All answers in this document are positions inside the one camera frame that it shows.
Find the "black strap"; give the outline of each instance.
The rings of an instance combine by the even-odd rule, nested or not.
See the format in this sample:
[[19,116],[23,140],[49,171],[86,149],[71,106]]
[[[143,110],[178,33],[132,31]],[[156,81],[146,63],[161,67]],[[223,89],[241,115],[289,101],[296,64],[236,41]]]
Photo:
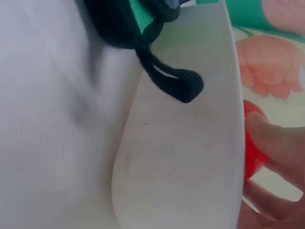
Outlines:
[[99,34],[115,47],[135,49],[144,70],[161,90],[183,103],[202,91],[204,84],[198,73],[172,68],[149,50],[164,21],[156,18],[141,34],[128,0],[84,1]]
[[189,103],[202,91],[204,83],[198,73],[186,69],[172,68],[162,63],[145,47],[137,48],[136,53],[151,80],[161,90],[177,100]]

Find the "finger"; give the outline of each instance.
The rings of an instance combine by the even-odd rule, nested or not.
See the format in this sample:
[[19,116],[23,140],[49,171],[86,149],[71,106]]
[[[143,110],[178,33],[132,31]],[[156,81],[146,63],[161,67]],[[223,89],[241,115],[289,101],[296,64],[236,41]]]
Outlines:
[[237,229],[258,229],[260,227],[261,225],[255,217],[254,211],[242,201]]
[[285,181],[297,187],[301,191],[305,191],[305,176],[304,170],[300,167],[287,167],[270,159],[265,167],[270,171],[280,175]]
[[248,229],[250,226],[254,228],[261,228],[271,225],[274,222],[274,220],[269,219],[266,216],[263,216],[254,211],[251,207],[249,207],[249,205],[242,201],[240,217],[238,219],[238,229]]
[[258,149],[285,166],[304,167],[305,128],[282,128],[271,125],[257,112],[248,114],[246,127]]
[[304,229],[305,228],[305,211],[301,210],[299,212],[293,213],[289,217],[280,220],[265,229]]
[[295,202],[277,197],[250,180],[244,184],[244,196],[260,213],[276,220],[286,217],[296,206]]

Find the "pink flower print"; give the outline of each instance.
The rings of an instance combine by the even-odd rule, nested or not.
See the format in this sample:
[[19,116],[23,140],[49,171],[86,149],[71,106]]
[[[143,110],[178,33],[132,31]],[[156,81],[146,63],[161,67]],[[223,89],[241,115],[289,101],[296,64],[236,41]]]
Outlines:
[[278,37],[256,35],[236,42],[242,84],[253,92],[287,99],[300,92],[305,55],[295,45]]
[[262,6],[274,27],[305,34],[305,0],[262,0]]

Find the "red ball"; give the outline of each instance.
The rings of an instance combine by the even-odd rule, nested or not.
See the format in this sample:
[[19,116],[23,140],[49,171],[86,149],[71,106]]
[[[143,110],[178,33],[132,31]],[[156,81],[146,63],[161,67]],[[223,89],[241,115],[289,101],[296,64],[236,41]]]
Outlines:
[[[263,111],[259,107],[257,107],[255,104],[253,104],[247,100],[244,100],[245,119],[247,117],[247,114],[249,112],[253,112],[253,111],[259,112],[264,117],[266,117],[266,115],[263,113]],[[245,127],[245,138],[246,139],[245,139],[244,180],[247,180],[264,166],[264,164],[268,161],[268,157],[255,147],[246,127]]]

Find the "white cloth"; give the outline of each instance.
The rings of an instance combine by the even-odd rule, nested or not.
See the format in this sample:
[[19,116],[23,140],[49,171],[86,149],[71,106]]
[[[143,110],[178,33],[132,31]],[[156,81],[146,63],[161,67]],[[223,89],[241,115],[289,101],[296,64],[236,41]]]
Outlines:
[[1,229],[118,229],[112,166],[141,73],[82,0],[0,0]]

